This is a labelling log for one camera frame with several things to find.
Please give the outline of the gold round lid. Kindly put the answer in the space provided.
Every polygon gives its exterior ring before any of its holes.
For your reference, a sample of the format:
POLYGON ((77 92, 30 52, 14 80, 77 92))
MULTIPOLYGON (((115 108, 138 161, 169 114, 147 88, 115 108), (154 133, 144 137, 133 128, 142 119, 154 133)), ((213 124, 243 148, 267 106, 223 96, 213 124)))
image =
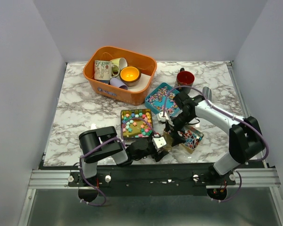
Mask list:
POLYGON ((172 147, 173 139, 172 139, 172 137, 171 137, 167 132, 165 132, 165 131, 163 132, 163 137, 164 137, 164 139, 165 139, 165 141, 166 141, 166 145, 163 146, 163 149, 166 150, 166 151, 168 151, 168 152, 170 152, 170 151, 173 149, 173 147, 172 147))

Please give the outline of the gold tin round lollipops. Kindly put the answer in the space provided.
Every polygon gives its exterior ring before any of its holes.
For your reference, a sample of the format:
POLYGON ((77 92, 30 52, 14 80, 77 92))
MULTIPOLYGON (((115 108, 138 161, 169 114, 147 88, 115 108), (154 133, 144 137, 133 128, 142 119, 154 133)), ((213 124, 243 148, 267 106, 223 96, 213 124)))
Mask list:
POLYGON ((188 153, 193 153, 204 137, 204 134, 194 128, 192 125, 185 126, 183 130, 178 133, 185 139, 185 142, 181 143, 180 145, 188 153))

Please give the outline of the gold tin star candies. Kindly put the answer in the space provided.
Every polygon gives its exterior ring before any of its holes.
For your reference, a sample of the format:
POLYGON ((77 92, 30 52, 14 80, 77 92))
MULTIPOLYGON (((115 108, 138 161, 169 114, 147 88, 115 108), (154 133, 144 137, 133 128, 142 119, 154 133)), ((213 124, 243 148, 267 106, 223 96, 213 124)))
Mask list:
POLYGON ((122 110, 121 134, 125 140, 149 137, 153 132, 153 119, 150 109, 122 110))

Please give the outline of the teal tin swirl lollipops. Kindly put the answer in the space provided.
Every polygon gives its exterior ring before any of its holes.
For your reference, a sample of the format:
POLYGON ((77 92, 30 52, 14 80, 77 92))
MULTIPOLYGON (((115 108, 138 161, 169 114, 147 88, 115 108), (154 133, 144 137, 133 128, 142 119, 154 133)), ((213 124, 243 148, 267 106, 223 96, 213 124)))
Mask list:
MULTIPOLYGON (((164 110, 164 103, 167 93, 172 89, 170 85, 163 82, 157 86, 148 96, 145 98, 145 106, 150 109, 154 114, 158 114, 164 110)), ((166 101, 166 113, 169 116, 175 116, 179 111, 179 107, 174 101, 174 97, 178 94, 178 90, 173 90, 166 101)))

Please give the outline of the metal scoop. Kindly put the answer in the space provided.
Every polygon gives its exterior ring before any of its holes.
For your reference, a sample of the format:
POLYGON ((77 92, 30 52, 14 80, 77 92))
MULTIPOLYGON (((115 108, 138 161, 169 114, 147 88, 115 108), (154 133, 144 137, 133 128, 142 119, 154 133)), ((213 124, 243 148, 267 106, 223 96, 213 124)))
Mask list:
POLYGON ((203 87, 202 93, 204 97, 206 97, 209 101, 212 101, 212 90, 209 87, 203 87))

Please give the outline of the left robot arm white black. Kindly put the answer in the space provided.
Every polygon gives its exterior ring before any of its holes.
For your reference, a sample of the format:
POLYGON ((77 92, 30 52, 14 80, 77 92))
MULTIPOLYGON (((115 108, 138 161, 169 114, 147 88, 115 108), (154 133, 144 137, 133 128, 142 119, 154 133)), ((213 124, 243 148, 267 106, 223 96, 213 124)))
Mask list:
POLYGON ((79 135, 80 157, 79 181, 90 186, 97 176, 97 165, 100 160, 112 157, 117 166, 127 166, 133 161, 150 156, 159 162, 168 154, 164 149, 166 140, 163 136, 150 133, 149 137, 140 137, 126 145, 117 137, 113 126, 88 130, 79 135))

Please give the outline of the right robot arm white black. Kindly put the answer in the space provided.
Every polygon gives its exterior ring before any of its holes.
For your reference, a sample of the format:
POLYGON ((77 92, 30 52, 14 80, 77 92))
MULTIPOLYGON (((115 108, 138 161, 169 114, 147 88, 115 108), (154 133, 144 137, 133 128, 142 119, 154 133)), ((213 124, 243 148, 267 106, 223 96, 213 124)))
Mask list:
POLYGON ((166 121, 166 131, 173 139, 173 146, 184 142, 178 132, 195 118, 207 120, 229 136, 229 151, 209 167, 207 176, 210 183, 219 184, 226 173, 266 148, 258 121, 254 117, 243 118, 230 114, 214 106, 202 95, 189 97, 185 92, 180 92, 174 101, 182 112, 166 121))

